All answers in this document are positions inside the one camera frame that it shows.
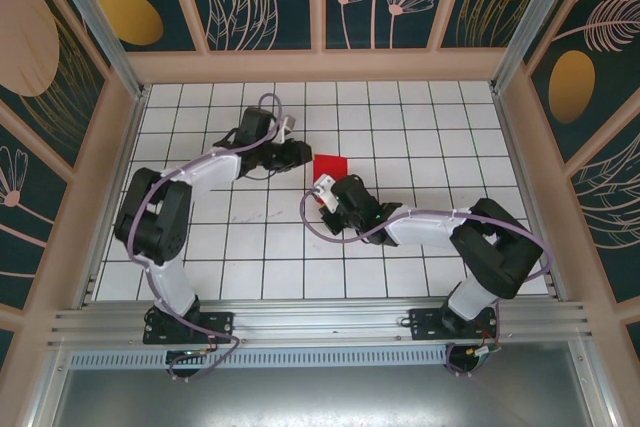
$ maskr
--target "cable connector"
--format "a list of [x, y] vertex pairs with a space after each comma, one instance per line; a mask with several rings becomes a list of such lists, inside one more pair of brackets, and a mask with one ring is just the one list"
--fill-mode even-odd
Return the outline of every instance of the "cable connector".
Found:
[[332, 214], [338, 209], [338, 199], [336, 199], [333, 192], [331, 192], [331, 187], [333, 187], [335, 183], [336, 181], [333, 180], [333, 177], [324, 174], [313, 184], [313, 187], [317, 192], [314, 193], [314, 195], [324, 202], [324, 205]]
[[480, 357], [482, 355], [486, 355], [489, 353], [489, 347], [488, 346], [483, 346], [483, 347], [478, 347], [477, 349], [474, 350], [473, 352], [473, 356], [474, 357]]
[[280, 122], [280, 128], [278, 133], [271, 141], [274, 144], [284, 144], [286, 137], [293, 132], [293, 127], [296, 125], [296, 119], [290, 115], [285, 115], [282, 122]]

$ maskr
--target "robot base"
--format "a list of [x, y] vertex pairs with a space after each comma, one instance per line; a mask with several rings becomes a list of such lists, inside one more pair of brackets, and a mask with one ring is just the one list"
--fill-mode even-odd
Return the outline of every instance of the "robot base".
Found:
[[462, 329], [451, 332], [442, 323], [442, 309], [412, 309], [409, 317], [403, 319], [403, 327], [411, 329], [413, 340], [482, 340], [482, 331], [495, 337], [497, 334], [496, 311], [493, 307], [482, 309], [471, 322], [466, 322]]
[[[184, 318], [195, 325], [214, 332], [233, 333], [232, 312], [200, 312], [199, 301], [194, 303]], [[145, 345], [206, 345], [209, 343], [209, 339], [205, 334], [189, 329], [156, 307], [152, 307], [147, 311], [144, 316], [144, 322], [142, 343]], [[215, 339], [217, 344], [228, 344], [230, 342], [229, 339]]]

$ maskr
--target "metal rail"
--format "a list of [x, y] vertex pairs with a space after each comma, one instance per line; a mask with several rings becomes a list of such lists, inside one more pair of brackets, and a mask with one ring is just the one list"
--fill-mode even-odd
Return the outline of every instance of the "metal rail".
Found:
[[[437, 308], [444, 299], [205, 302], [203, 311], [234, 312], [242, 348], [416, 345], [400, 325], [408, 310]], [[94, 302], [57, 315], [52, 350], [163, 349], [142, 344], [150, 303]], [[591, 336], [579, 302], [514, 299], [500, 304], [501, 342], [559, 342]], [[460, 339], [458, 343], [475, 342]], [[442, 344], [442, 341], [420, 341]], [[175, 346], [176, 349], [189, 346]]]

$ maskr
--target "black grid line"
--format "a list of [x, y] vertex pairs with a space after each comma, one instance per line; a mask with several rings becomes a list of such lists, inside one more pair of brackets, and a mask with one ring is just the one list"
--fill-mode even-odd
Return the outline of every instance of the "black grid line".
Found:
[[[273, 94], [276, 91], [275, 82], [272, 85], [273, 85], [273, 88], [271, 90], [271, 93]], [[269, 219], [269, 190], [270, 190], [269, 187], [270, 185], [271, 185], [271, 176], [270, 174], [267, 174], [267, 201], [265, 202], [265, 205], [264, 205], [264, 239], [263, 239], [264, 245], [262, 246], [262, 280], [260, 281], [260, 298], [261, 299], [264, 299], [264, 271], [267, 267], [267, 236], [269, 235], [268, 219]]]
[[[378, 180], [378, 165], [376, 162], [376, 143], [374, 141], [373, 138], [373, 113], [371, 112], [371, 93], [369, 91], [369, 82], [367, 82], [367, 99], [369, 101], [369, 122], [371, 124], [371, 149], [373, 152], [373, 173], [376, 177], [376, 197], [379, 199], [380, 198], [380, 190], [379, 190], [379, 186], [380, 186], [380, 182]], [[387, 281], [387, 263], [384, 259], [384, 247], [382, 248], [382, 266], [384, 269], [384, 291], [386, 294], [386, 297], [389, 297], [389, 283]], [[347, 283], [347, 272], [346, 272], [346, 267], [345, 267], [345, 297], [347, 296], [347, 289], [346, 289], [346, 283]]]
[[[333, 83], [333, 87], [334, 87], [334, 91], [335, 91], [335, 97], [333, 99], [334, 101], [334, 105], [336, 106], [336, 127], [337, 127], [337, 135], [338, 135], [338, 156], [340, 156], [340, 106], [338, 104], [338, 83], [334, 82]], [[342, 247], [342, 277], [343, 277], [343, 282], [344, 282], [344, 298], [347, 298], [347, 257], [345, 254], [345, 244], [341, 245]]]
[[[429, 83], [429, 93], [431, 94], [431, 83]], [[438, 127], [438, 115], [436, 114], [435, 110], [433, 112], [433, 117], [434, 117], [435, 122], [436, 122], [436, 130], [438, 132], [438, 141], [440, 142], [440, 149], [442, 150], [442, 154], [444, 156], [444, 149], [442, 148], [442, 137], [440, 136], [440, 130], [441, 129]], [[443, 157], [442, 158], [442, 164], [444, 165], [444, 173], [447, 176], [447, 183], [449, 184], [448, 189], [449, 189], [449, 197], [451, 199], [451, 206], [452, 206], [452, 208], [455, 208], [455, 203], [453, 202], [453, 193], [451, 191], [451, 182], [449, 180], [449, 171], [447, 169], [447, 163], [445, 162], [444, 159], [445, 158]], [[424, 268], [425, 268], [424, 275], [428, 279], [429, 278], [429, 272], [427, 270], [427, 261], [426, 260], [424, 261]], [[466, 267], [464, 267], [464, 263], [463, 263], [463, 268], [464, 268], [464, 275], [466, 276], [467, 275], [467, 269], [466, 269]]]
[[[303, 140], [304, 143], [307, 143], [307, 83], [304, 82], [303, 84], [303, 89], [304, 92], [302, 93], [302, 96], [304, 98], [304, 106], [302, 108], [302, 115], [304, 116], [304, 124], [303, 124]], [[309, 178], [310, 183], [313, 185], [313, 160], [311, 161], [311, 176]], [[302, 193], [303, 195], [307, 192], [307, 165], [305, 164], [304, 166], [305, 172], [304, 172], [304, 176], [302, 179]], [[303, 228], [302, 229], [302, 298], [305, 299], [306, 298], [306, 275], [307, 275], [307, 262], [306, 262], [306, 255], [307, 255], [307, 229]]]
[[[404, 140], [405, 140], [405, 143], [406, 143], [406, 146], [407, 146], [407, 156], [410, 157], [411, 156], [411, 151], [409, 150], [409, 138], [407, 137], [407, 130], [406, 130], [407, 123], [406, 123], [405, 118], [404, 118], [404, 109], [402, 108], [403, 104], [402, 104], [402, 94], [400, 92], [400, 82], [398, 82], [397, 85], [398, 85], [398, 97], [400, 97], [400, 113], [402, 115], [402, 125], [405, 127]], [[413, 181], [413, 167], [411, 165], [411, 161], [409, 161], [409, 175], [411, 176], [411, 190], [413, 192], [413, 205], [415, 205], [417, 207], [417, 205], [418, 205], [418, 196], [416, 195], [416, 184]], [[427, 295], [429, 295], [429, 281], [427, 280], [427, 263], [426, 263], [426, 261], [424, 259], [425, 258], [425, 252], [424, 252], [424, 246], [423, 245], [420, 246], [420, 251], [422, 252], [422, 269], [423, 269], [423, 272], [424, 272], [424, 281], [425, 281], [425, 284], [427, 286]], [[386, 271], [387, 262], [386, 262], [386, 259], [385, 259], [384, 263], [385, 263], [385, 279], [386, 279], [386, 277], [387, 277], [387, 271]]]
[[[242, 84], [242, 95], [240, 96], [240, 108], [238, 109], [238, 125], [240, 123], [240, 119], [242, 118], [242, 101], [244, 100], [244, 86], [245, 84]], [[233, 205], [233, 182], [231, 183], [231, 189], [230, 189], [230, 195], [229, 195], [229, 212], [227, 214], [227, 219], [231, 220], [231, 207]], [[223, 254], [223, 259], [222, 259], [222, 271], [220, 272], [220, 296], [218, 297], [219, 299], [222, 299], [222, 289], [224, 287], [224, 270], [225, 267], [227, 265], [227, 247], [229, 245], [229, 226], [227, 225], [227, 231], [226, 231], [226, 235], [225, 235], [225, 239], [224, 239], [224, 254]]]

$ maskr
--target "metal plate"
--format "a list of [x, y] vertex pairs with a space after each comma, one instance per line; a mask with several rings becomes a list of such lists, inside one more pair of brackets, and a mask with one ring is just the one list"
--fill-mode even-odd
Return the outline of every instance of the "metal plate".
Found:
[[[159, 314], [155, 308], [151, 309], [145, 316], [145, 327], [142, 343], [145, 345], [190, 345], [208, 344], [205, 334], [191, 332], [188, 336], [186, 327], [174, 324], [173, 319], [169, 324], [166, 322], [166, 314]], [[233, 313], [232, 312], [201, 312], [199, 325], [213, 332], [225, 334], [233, 333]], [[229, 339], [216, 338], [217, 344], [228, 344]]]
[[468, 328], [460, 335], [453, 335], [440, 321], [440, 309], [412, 309], [409, 311], [409, 323], [411, 338], [413, 340], [454, 340], [454, 339], [478, 339], [482, 340], [484, 330], [492, 337], [497, 334], [497, 322], [491, 325], [491, 320], [496, 320], [496, 312], [491, 307], [483, 309], [475, 322], [469, 323]]

